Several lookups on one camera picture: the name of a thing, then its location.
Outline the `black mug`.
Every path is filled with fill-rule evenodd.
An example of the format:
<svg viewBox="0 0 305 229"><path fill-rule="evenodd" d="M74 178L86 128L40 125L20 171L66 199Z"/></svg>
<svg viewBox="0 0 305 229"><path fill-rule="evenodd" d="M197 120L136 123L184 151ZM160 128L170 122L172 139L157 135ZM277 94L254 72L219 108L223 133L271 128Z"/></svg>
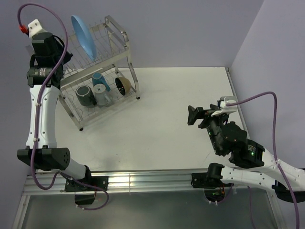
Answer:
<svg viewBox="0 0 305 229"><path fill-rule="evenodd" d="M89 107L89 106L97 105L97 101L94 97L92 89L89 86L87 85L79 86L76 89L75 93L82 106Z"/></svg>

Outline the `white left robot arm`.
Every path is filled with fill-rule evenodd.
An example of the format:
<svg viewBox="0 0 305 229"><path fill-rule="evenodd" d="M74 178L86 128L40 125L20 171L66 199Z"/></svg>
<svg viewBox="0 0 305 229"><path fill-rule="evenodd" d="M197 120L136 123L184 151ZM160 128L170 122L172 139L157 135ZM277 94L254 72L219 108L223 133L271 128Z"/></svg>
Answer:
<svg viewBox="0 0 305 229"><path fill-rule="evenodd" d="M35 184L43 190L51 187L39 183L38 169L61 174L76 189L101 190L88 166L72 160L69 149L57 147L55 109L61 93L63 66L72 55L67 52L64 42L50 32L33 35L31 43L34 54L27 72L31 94L30 130L26 147L17 151L17 157L30 166Z"/></svg>

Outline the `black bowl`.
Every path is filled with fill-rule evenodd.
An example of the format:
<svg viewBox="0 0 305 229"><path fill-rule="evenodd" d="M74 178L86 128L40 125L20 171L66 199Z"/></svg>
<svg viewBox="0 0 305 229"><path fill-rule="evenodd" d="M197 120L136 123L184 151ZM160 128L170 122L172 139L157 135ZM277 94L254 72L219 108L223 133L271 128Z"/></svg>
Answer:
<svg viewBox="0 0 305 229"><path fill-rule="evenodd" d="M125 77L115 78L115 83L120 94L125 96L131 89L131 82Z"/></svg>

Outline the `white plate green rim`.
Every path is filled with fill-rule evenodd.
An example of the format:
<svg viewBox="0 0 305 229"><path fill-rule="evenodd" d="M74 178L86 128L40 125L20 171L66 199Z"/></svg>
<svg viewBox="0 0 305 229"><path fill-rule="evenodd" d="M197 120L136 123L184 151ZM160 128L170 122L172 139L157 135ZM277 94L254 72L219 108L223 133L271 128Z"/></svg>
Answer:
<svg viewBox="0 0 305 229"><path fill-rule="evenodd" d="M83 68L66 68L65 72L64 72L64 78L70 77L74 74L77 74L77 73L83 71L83 70L84 70Z"/></svg>

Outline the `light blue plate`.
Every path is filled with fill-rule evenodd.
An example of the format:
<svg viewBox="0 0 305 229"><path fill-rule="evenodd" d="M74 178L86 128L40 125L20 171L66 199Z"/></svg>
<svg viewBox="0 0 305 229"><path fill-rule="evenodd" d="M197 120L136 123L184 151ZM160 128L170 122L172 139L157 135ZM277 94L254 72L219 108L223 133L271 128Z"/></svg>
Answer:
<svg viewBox="0 0 305 229"><path fill-rule="evenodd" d="M83 48L89 59L94 62L97 57L97 51L88 27L84 21L76 15L71 16L71 22L80 46Z"/></svg>

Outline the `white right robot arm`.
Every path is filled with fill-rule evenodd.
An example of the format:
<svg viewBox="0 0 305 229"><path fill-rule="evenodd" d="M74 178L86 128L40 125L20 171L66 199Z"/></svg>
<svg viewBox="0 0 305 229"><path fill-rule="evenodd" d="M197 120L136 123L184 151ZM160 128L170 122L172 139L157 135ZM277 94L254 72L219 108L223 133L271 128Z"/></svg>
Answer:
<svg viewBox="0 0 305 229"><path fill-rule="evenodd" d="M218 156L229 156L235 167L211 163L207 172L192 173L193 188L228 187L230 185L252 186L274 191L283 201L298 203L305 200L305 171L280 162L259 143L248 139L247 132L229 114L221 112L216 105L210 109L188 106L188 125L206 129L213 150Z"/></svg>

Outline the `white mug blue handle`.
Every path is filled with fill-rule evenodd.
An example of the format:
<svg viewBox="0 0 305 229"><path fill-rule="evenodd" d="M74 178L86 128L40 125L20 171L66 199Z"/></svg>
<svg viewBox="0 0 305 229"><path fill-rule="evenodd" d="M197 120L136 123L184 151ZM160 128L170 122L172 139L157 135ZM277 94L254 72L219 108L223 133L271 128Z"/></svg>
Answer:
<svg viewBox="0 0 305 229"><path fill-rule="evenodd" d="M107 84L105 78L103 77L103 75L101 73L94 73L91 77L92 80L92 85L95 86L97 84L103 84L106 87L106 91L110 91L111 88L110 86Z"/></svg>

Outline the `light grey cup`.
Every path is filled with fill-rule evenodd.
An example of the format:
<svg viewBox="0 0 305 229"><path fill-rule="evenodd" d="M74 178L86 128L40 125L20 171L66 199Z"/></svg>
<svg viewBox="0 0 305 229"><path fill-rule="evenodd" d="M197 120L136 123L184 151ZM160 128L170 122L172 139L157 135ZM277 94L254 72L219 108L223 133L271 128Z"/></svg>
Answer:
<svg viewBox="0 0 305 229"><path fill-rule="evenodd" d="M107 106L112 103L104 84L95 85L93 87L93 92L98 106Z"/></svg>

